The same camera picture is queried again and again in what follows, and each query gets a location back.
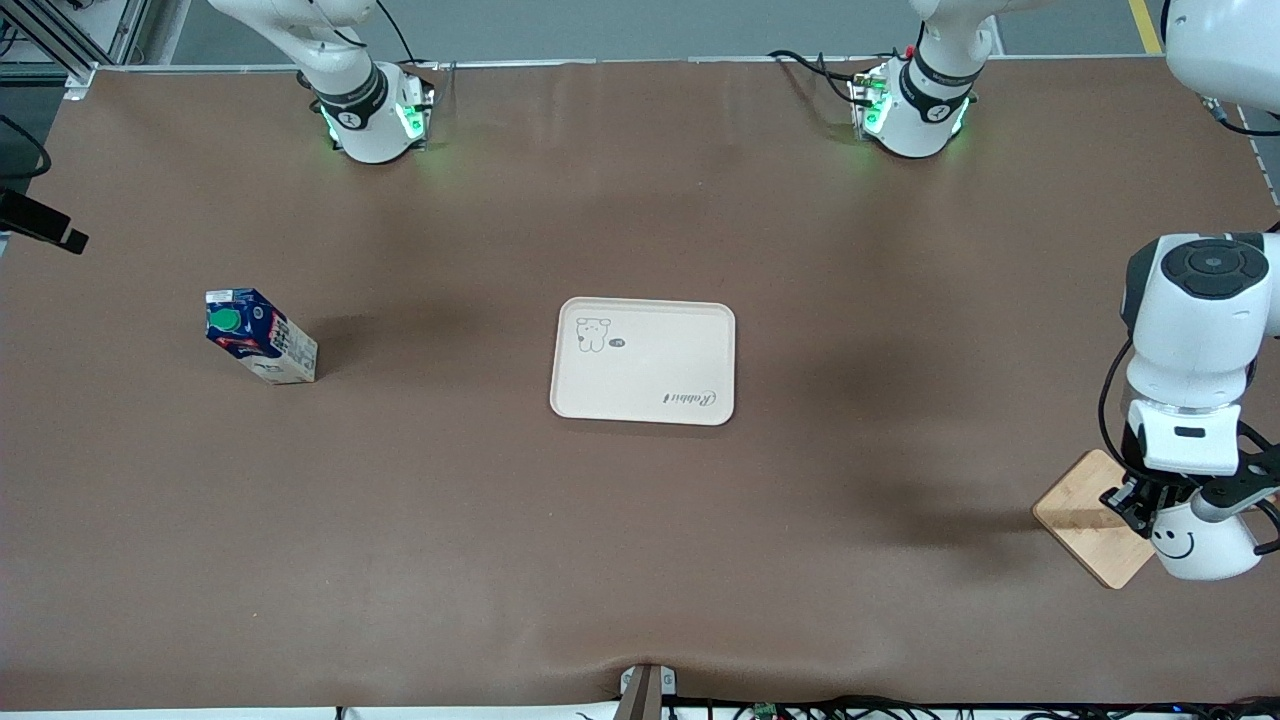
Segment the bear logo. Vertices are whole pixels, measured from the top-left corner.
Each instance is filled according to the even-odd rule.
[[[602,318],[577,319],[577,348],[582,352],[599,352],[604,350],[604,336],[609,334],[609,324],[613,320]]]

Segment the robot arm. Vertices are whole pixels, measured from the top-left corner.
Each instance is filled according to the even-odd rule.
[[[1238,233],[1165,236],[1129,261],[1126,414],[1147,468],[1235,473],[1236,401],[1262,338],[1280,328],[1276,259],[1280,236]]]
[[[1280,4],[1170,0],[1169,70],[1204,97],[1280,113]]]
[[[890,59],[852,88],[859,132],[906,158],[942,150],[960,132],[969,91],[995,47],[987,18],[1051,1],[911,0],[922,20],[915,51]]]
[[[374,63],[351,26],[374,0],[209,0],[297,63],[334,143],[361,163],[387,163],[426,137],[433,94],[421,78]]]

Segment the metal bracket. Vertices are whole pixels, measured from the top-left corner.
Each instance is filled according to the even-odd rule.
[[[676,692],[676,671],[658,665],[636,665],[622,674],[622,702],[613,720],[660,720],[664,688]]]
[[[67,82],[63,87],[67,92],[63,94],[63,100],[81,101],[88,95],[88,86],[93,83],[93,78],[97,77],[97,63],[90,63],[88,76],[84,79],[79,79],[76,76],[67,76]]]
[[[635,675],[636,667],[645,667],[644,665],[632,665],[622,673],[622,683],[618,687],[618,692],[626,694],[627,684],[631,683],[631,678]],[[662,679],[662,694],[676,694],[676,671],[671,667],[655,666],[659,670],[659,676]]]

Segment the black cable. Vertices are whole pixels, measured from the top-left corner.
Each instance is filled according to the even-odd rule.
[[[791,50],[774,50],[773,53],[769,53],[769,58],[773,58],[773,59],[788,58],[791,60],[795,60],[796,63],[800,63],[806,70],[809,70],[812,73],[817,73],[819,76],[828,76],[828,77],[832,77],[832,78],[836,78],[836,79],[842,79],[845,82],[849,82],[849,81],[854,79],[854,76],[846,76],[846,74],[842,74],[842,73],[833,73],[833,72],[829,72],[829,70],[823,72],[822,68],[819,68],[818,65],[814,65],[813,63],[810,63],[808,59],[805,59],[804,55],[800,55],[799,53],[792,53]],[[818,58],[819,58],[819,61],[820,61],[822,53],[818,54]]]
[[[1226,129],[1229,129],[1229,131],[1231,131],[1234,133],[1244,135],[1244,136],[1248,136],[1248,137],[1280,137],[1280,129],[1249,129],[1249,128],[1242,128],[1240,126],[1233,126],[1231,122],[1228,120],[1228,119],[1225,119],[1225,118],[1220,119],[1217,122],[1217,124],[1225,127]]]
[[[27,141],[35,145],[36,150],[40,151],[40,165],[37,165],[35,170],[27,173],[18,173],[13,176],[0,176],[0,181],[38,178],[40,176],[47,173],[49,169],[54,167],[54,159],[49,156],[49,151],[45,150],[45,146],[38,140],[36,140],[29,132],[22,129],[22,126],[9,119],[9,115],[0,115],[0,123],[4,123],[10,128],[13,128],[14,132],[27,138]]]
[[[836,97],[840,97],[841,100],[851,105],[858,105],[859,108],[872,106],[870,101],[863,100],[860,97],[858,99],[851,97],[849,95],[845,95],[845,92],[840,90],[840,86],[836,85],[836,78],[831,74],[831,69],[827,67],[827,60],[823,59],[822,53],[818,53],[818,67],[822,68],[822,74],[823,77],[827,78],[827,85],[831,86],[831,91],[836,94]]]
[[[1152,475],[1129,465],[1124,456],[1120,455],[1120,451],[1116,450],[1116,445],[1111,442],[1111,433],[1107,430],[1107,396],[1111,395],[1111,382],[1115,380],[1116,370],[1120,369],[1120,363],[1124,361],[1124,356],[1129,352],[1130,347],[1133,347],[1133,338],[1125,340],[1124,345],[1120,346],[1120,352],[1116,352],[1115,360],[1111,361],[1111,368],[1107,369],[1107,377],[1102,380],[1102,392],[1098,393],[1098,432],[1102,434],[1103,445],[1107,446],[1107,454],[1111,455],[1111,459],[1124,469],[1126,475],[1139,480],[1157,483],[1160,480]],[[1024,717],[1023,720],[1036,719]]]
[[[1160,41],[1161,42],[1165,41],[1165,35],[1169,32],[1169,3],[1170,3],[1170,0],[1165,0],[1165,4],[1160,8]]]
[[[343,35],[343,33],[342,33],[342,31],[340,31],[340,29],[338,29],[338,28],[335,28],[335,27],[332,27],[332,28],[329,28],[329,29],[330,29],[330,31],[332,31],[332,32],[333,32],[334,35],[337,35],[338,37],[340,37],[340,38],[342,38],[342,41],[343,41],[343,42],[346,42],[346,44],[348,44],[348,45],[353,45],[353,46],[356,46],[356,47],[369,47],[369,44],[367,44],[367,42],[361,42],[361,41],[358,41],[358,40],[352,40],[352,38],[347,37],[346,35]]]
[[[737,708],[735,719],[741,719],[742,714],[754,710],[755,703],[742,702],[742,701],[722,701],[713,698],[701,697],[669,697],[664,698],[664,706],[671,705],[673,707],[733,707]],[[859,712],[851,712],[849,708],[859,708]],[[1239,701],[1226,703],[1226,705],[1203,705],[1194,702],[1149,702],[1143,705],[1123,705],[1123,703],[1108,703],[1105,706],[1098,705],[1066,705],[1066,703],[1050,703],[1050,705],[1027,705],[1027,703],[1001,703],[1001,702],[979,702],[979,703],[929,703],[919,705],[908,701],[899,701],[891,698],[883,698],[881,696],[842,696],[826,701],[813,701],[813,702],[791,702],[785,706],[785,710],[820,710],[823,712],[824,720],[860,720],[868,717],[876,712],[882,712],[901,720],[901,715],[896,711],[902,710],[915,710],[919,712],[928,712],[931,715],[937,715],[937,712],[955,712],[954,720],[974,720],[975,710],[998,710],[1006,714],[1009,717],[1018,717],[1018,715],[1009,715],[1014,711],[1027,711],[1032,714],[1033,719],[1039,720],[1125,720],[1130,719],[1132,715],[1138,712],[1176,712],[1176,714],[1189,714],[1194,715],[1199,720],[1240,720],[1248,715],[1270,715],[1272,720],[1280,720],[1280,697],[1258,697],[1258,698],[1242,698]]]
[[[0,19],[0,45],[4,45],[4,47],[0,47],[0,58],[8,55],[13,50],[13,46],[19,42],[27,42],[27,38],[22,37],[22,31],[18,29],[18,26]]]
[[[1257,507],[1258,510],[1261,510],[1262,514],[1267,516],[1267,520],[1271,520],[1271,524],[1275,525],[1276,532],[1280,532],[1280,510],[1276,510],[1276,506],[1272,505],[1270,500],[1262,498],[1262,500],[1254,502],[1253,506]],[[1274,541],[1271,541],[1268,543],[1263,543],[1263,544],[1260,544],[1258,547],[1253,548],[1253,553],[1254,555],[1271,555],[1272,552],[1275,552],[1277,550],[1280,550],[1280,537],[1277,537],[1276,539],[1274,539]],[[1240,716],[1243,716],[1243,715],[1244,715],[1244,711],[1242,710],[1240,711]]]
[[[378,0],[378,9],[381,10],[384,15],[387,15],[387,22],[392,23],[392,29],[394,29],[396,36],[401,38],[401,46],[404,47],[404,59],[401,60],[401,63],[421,63],[421,60],[417,59],[417,55],[415,55],[413,51],[408,49],[408,41],[404,40],[404,33],[401,32],[399,29],[399,23],[397,23],[396,18],[392,17],[390,12],[387,9],[387,5],[383,5],[383,0]]]

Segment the black band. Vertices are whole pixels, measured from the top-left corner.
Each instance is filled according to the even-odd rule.
[[[915,61],[919,56],[919,53],[916,53],[911,60]],[[920,113],[920,120],[924,123],[938,124],[947,122],[969,97],[968,92],[961,92],[950,100],[940,100],[932,95],[927,95],[911,81],[910,70],[910,63],[902,65],[902,73],[899,76],[899,86],[902,88],[902,99]]]
[[[387,101],[388,87],[387,76],[378,65],[372,65],[369,77],[356,90],[339,95],[326,95],[316,92],[325,114],[347,129],[365,129],[369,127],[369,118]]]
[[[978,68],[978,72],[964,77],[940,73],[938,70],[934,70],[933,68],[929,67],[928,63],[924,61],[924,55],[920,55],[919,47],[915,49],[915,55],[911,56],[911,60],[914,60],[916,67],[920,68],[922,76],[929,78],[931,81],[938,85],[945,85],[947,87],[964,87],[966,85],[973,85],[973,81],[978,79],[978,76],[982,74],[982,68]]]

